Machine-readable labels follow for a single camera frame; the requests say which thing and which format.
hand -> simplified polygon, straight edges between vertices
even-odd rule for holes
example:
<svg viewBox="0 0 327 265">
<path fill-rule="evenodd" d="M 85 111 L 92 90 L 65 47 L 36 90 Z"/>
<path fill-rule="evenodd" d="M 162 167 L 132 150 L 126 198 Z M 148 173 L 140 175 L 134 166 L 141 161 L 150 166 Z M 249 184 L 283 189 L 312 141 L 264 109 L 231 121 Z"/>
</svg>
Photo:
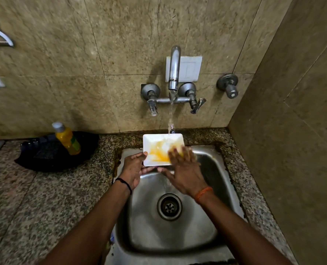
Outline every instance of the hand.
<svg viewBox="0 0 327 265">
<path fill-rule="evenodd" d="M 138 186 L 140 175 L 148 173 L 155 168 L 155 166 L 146 167 L 143 165 L 143 161 L 146 159 L 147 155 L 148 153 L 145 151 L 143 153 L 127 156 L 124 159 L 123 170 L 119 177 L 125 180 L 132 190 Z"/>
<path fill-rule="evenodd" d="M 159 167 L 157 170 L 164 174 L 177 190 L 194 197 L 202 189 L 208 187 L 208 184 L 204 181 L 199 164 L 192 150 L 182 146 L 182 152 L 183 156 L 178 153 L 176 148 L 168 152 L 171 164 L 175 167 L 174 175 L 163 167 Z"/>
</svg>

black bracelet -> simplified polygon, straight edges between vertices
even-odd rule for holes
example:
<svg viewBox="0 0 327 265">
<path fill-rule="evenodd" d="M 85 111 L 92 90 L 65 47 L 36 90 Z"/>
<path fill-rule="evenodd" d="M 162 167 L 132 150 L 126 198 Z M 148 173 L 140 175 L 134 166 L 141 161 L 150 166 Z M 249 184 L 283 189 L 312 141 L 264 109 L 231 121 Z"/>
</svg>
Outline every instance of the black bracelet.
<svg viewBox="0 0 327 265">
<path fill-rule="evenodd" d="M 129 186 L 129 184 L 128 184 L 124 179 L 122 179 L 122 178 L 117 178 L 117 179 L 115 180 L 115 182 L 116 182 L 117 180 L 119 180 L 121 183 L 126 184 L 126 186 L 128 187 L 128 189 L 129 189 L 129 191 L 130 191 L 130 195 L 132 195 L 132 188 Z"/>
</svg>

dish soap bottle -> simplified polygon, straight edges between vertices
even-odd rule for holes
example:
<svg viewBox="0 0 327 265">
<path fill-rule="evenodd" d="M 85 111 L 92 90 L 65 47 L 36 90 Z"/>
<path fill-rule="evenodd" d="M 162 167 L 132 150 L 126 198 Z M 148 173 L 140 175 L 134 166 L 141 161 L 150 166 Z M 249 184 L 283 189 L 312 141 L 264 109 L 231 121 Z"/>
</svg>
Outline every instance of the dish soap bottle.
<svg viewBox="0 0 327 265">
<path fill-rule="evenodd" d="M 80 153 L 81 146 L 75 136 L 73 135 L 72 130 L 69 127 L 66 127 L 60 122 L 55 122 L 52 124 L 55 129 L 55 136 L 63 144 L 63 146 L 68 150 L 70 155 L 77 155 Z"/>
</svg>

orange thread wristband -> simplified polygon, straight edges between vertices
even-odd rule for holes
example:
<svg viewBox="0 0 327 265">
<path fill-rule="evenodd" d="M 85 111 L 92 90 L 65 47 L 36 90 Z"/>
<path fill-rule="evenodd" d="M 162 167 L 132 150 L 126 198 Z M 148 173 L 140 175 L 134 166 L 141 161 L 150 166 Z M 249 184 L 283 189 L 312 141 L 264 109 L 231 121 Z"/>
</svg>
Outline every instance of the orange thread wristband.
<svg viewBox="0 0 327 265">
<path fill-rule="evenodd" d="M 207 191 L 213 191 L 213 188 L 212 187 L 206 187 L 204 189 L 202 189 L 200 192 L 198 192 L 195 196 L 194 196 L 194 200 L 196 201 L 196 203 L 198 204 L 198 200 L 199 198 L 205 194 Z"/>
</svg>

bottle label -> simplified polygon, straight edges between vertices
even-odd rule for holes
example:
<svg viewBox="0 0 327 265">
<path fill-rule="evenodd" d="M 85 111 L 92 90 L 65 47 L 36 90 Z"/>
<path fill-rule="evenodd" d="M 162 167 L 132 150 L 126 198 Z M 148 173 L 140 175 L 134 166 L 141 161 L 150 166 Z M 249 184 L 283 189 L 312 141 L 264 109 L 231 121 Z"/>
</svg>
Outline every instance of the bottle label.
<svg viewBox="0 0 327 265">
<path fill-rule="evenodd" d="M 73 135 L 72 139 L 70 140 L 70 142 L 72 143 L 73 148 L 78 151 L 80 150 L 80 144 L 79 142 L 76 140 L 75 136 Z"/>
</svg>

